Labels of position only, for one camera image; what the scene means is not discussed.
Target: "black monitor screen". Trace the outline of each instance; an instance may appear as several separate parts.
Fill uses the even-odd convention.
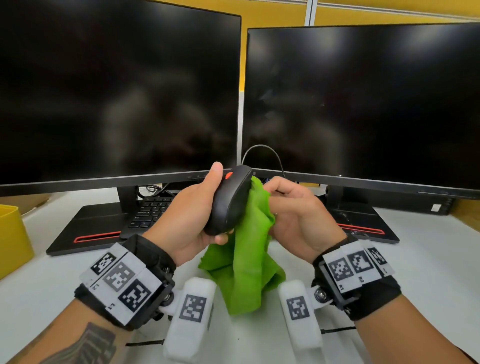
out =
[[[242,150],[285,170],[480,189],[480,24],[250,29]],[[278,169],[268,149],[245,163]]]
[[[234,166],[240,26],[144,0],[7,0],[0,184]]]

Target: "black wireless mouse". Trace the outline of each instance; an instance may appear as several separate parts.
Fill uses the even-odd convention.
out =
[[[232,230],[242,218],[252,185],[253,171],[236,166],[220,182],[212,203],[212,212],[205,225],[207,235],[215,236]]]

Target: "keyboard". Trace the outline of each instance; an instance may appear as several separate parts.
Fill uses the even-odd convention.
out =
[[[148,229],[167,210],[173,197],[146,197],[140,201],[140,209],[128,225],[129,229]]]

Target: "person's left arm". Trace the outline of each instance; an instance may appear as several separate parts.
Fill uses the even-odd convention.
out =
[[[177,266],[192,260],[208,244],[228,241],[227,235],[213,237],[203,232],[222,173],[221,163],[214,163],[204,181],[181,191],[157,223],[143,234],[168,253]],[[73,300],[7,364],[113,363],[131,336],[132,332]]]

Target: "person's left hand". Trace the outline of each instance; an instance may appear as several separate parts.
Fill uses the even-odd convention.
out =
[[[192,260],[207,245],[223,245],[226,234],[215,237],[203,231],[212,210],[213,195],[223,178],[223,166],[215,162],[202,183],[182,190],[143,237],[168,253],[177,266]]]

